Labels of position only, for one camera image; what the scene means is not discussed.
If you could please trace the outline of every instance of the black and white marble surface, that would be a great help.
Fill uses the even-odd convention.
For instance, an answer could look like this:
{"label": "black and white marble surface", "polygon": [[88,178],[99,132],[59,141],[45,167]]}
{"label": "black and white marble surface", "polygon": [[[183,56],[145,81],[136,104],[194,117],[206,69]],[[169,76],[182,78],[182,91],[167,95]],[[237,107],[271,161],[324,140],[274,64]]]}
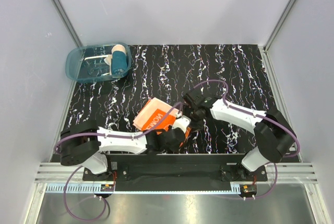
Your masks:
{"label": "black and white marble surface", "polygon": [[[116,131],[134,132],[132,122],[153,97],[170,105],[207,79],[225,80],[227,99],[268,110],[275,106],[260,51],[256,45],[134,45],[129,75],[118,81],[76,84],[65,128],[88,119]],[[93,49],[97,55],[104,48]],[[205,94],[222,95],[218,84],[204,86]],[[244,153],[255,145],[247,131],[226,122],[207,120],[205,129],[192,133],[180,153]]]}

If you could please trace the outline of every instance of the orange and white package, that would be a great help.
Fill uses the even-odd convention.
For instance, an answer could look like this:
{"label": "orange and white package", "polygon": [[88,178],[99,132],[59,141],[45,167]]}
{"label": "orange and white package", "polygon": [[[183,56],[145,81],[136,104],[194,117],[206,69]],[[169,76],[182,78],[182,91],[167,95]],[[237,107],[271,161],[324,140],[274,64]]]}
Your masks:
{"label": "orange and white package", "polygon": [[[133,125],[141,131],[149,130],[166,115],[170,108],[172,107],[167,103],[157,98],[153,98],[149,100],[144,108],[139,112],[137,117],[134,119]],[[178,109],[173,109],[173,111],[156,127],[156,129],[165,129],[167,131],[169,126],[173,125],[176,120],[177,113]],[[191,128],[188,127],[186,138],[188,137],[190,130]]]}

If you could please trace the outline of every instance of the white panel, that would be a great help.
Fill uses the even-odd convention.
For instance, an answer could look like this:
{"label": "white panel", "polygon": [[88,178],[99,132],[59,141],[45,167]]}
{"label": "white panel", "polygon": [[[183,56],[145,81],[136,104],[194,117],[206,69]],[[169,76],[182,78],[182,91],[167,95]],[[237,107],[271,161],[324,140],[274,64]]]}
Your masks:
{"label": "white panel", "polygon": [[298,0],[269,51],[303,159],[313,163],[328,210],[334,209],[333,1]]}
{"label": "white panel", "polygon": [[83,44],[265,44],[288,0],[61,0]]}
{"label": "white panel", "polygon": [[0,31],[0,219],[22,223],[67,99],[75,45],[50,0],[0,0]]}

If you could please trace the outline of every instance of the transparent blue container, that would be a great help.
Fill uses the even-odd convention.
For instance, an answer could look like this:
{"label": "transparent blue container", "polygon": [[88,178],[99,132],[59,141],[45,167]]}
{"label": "transparent blue container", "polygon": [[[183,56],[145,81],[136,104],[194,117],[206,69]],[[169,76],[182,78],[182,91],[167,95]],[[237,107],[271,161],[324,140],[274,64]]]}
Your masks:
{"label": "transparent blue container", "polygon": [[[115,45],[125,47],[127,69],[119,74],[110,75],[110,66],[104,61],[106,55],[111,54]],[[121,79],[129,73],[131,68],[130,47],[124,43],[89,45],[72,50],[66,60],[66,76],[79,83],[90,83]]]}

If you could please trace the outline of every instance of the blue cylinder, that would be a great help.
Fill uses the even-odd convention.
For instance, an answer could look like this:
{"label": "blue cylinder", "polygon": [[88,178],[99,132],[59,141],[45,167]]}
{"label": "blue cylinder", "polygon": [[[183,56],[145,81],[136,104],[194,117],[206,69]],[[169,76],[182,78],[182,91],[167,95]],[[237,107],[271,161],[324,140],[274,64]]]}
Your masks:
{"label": "blue cylinder", "polygon": [[111,73],[120,74],[127,69],[126,54],[121,51],[114,51],[111,60]]}

